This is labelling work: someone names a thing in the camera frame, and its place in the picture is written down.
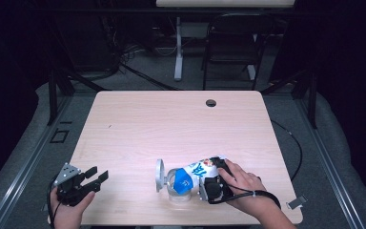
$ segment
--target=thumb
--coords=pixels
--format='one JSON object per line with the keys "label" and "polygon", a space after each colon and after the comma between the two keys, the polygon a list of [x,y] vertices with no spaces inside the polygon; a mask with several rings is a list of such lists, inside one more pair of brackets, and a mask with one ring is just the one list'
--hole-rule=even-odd
{"label": "thumb", "polygon": [[75,207],[83,213],[89,204],[92,203],[95,194],[94,191],[89,192]]}

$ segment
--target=table top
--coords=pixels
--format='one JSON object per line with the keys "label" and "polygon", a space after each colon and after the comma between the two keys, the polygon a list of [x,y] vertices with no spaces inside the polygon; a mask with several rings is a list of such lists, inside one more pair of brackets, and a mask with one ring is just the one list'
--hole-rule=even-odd
{"label": "table top", "polygon": [[295,0],[156,0],[158,7],[291,8]]}
{"label": "table top", "polygon": [[[214,107],[206,105],[207,100]],[[223,155],[261,177],[284,214],[300,223],[295,199],[263,98],[258,92],[101,92],[94,100],[71,165],[109,170],[109,179],[86,210],[85,225],[232,225],[259,222],[232,206],[199,199],[183,203],[156,192],[156,161],[165,173]]]}

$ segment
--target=human hand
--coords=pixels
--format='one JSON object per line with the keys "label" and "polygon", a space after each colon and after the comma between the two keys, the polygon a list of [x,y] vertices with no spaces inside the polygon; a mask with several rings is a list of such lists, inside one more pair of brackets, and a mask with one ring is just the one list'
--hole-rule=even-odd
{"label": "human hand", "polygon": [[[225,163],[231,170],[232,175],[228,174],[222,168],[218,168],[218,173],[229,185],[249,191],[266,191],[266,188],[262,184],[259,177],[252,173],[245,172],[238,164],[232,163],[228,159],[225,159]],[[230,187],[234,195],[246,193],[245,191],[236,189],[234,187]],[[257,219],[261,218],[263,214],[267,213],[268,209],[276,207],[275,203],[270,198],[260,196],[236,198],[234,200],[228,201],[228,204]]]}
{"label": "human hand", "polygon": [[55,214],[54,226],[56,229],[76,229],[80,227],[85,209],[94,199],[95,192],[89,192],[77,205],[71,207],[60,204],[57,199],[57,187],[50,193],[51,209]]}

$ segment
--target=dark background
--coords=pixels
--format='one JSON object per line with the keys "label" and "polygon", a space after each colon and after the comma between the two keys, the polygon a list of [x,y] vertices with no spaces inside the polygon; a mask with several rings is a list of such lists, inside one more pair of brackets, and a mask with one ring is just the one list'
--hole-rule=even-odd
{"label": "dark background", "polygon": [[[37,4],[64,7],[61,1],[48,2]],[[93,1],[82,1],[84,5],[67,2],[76,8],[97,7]],[[153,7],[153,2],[130,4]],[[125,37],[116,37],[119,47],[110,45],[108,36],[114,30],[152,48],[153,21],[148,18],[114,20],[113,27],[104,28],[98,16],[50,21],[32,14],[25,4],[30,5],[0,0],[0,169],[31,121],[38,102],[34,91],[48,82],[52,70],[49,57],[75,71],[117,69],[114,54],[122,49]],[[111,7],[129,7],[129,2],[119,1],[119,6]],[[366,3],[298,0],[297,10],[331,12],[335,16],[329,20],[290,20],[271,79],[287,77],[315,64],[318,91],[331,104],[348,139],[352,163],[366,185]]]}

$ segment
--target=hand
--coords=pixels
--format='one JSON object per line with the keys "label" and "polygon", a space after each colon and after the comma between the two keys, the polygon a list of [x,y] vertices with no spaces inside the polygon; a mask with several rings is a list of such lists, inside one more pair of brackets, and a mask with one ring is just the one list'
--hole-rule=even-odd
{"label": "hand", "polygon": [[[50,193],[51,209],[55,214],[59,201],[57,199],[57,187],[52,189]],[[89,192],[77,205],[74,207],[60,204],[56,210],[54,218],[54,226],[56,229],[77,229],[81,225],[82,215],[85,209],[91,204],[94,199],[95,192]]]}
{"label": "hand", "polygon": [[[249,191],[266,191],[259,177],[252,173],[246,173],[238,164],[232,163],[228,159],[225,159],[225,163],[232,175],[222,168],[218,168],[218,173],[229,185]],[[234,187],[230,187],[234,195],[246,193]],[[264,228],[295,228],[270,198],[247,196],[228,201],[228,204],[255,217]]]}

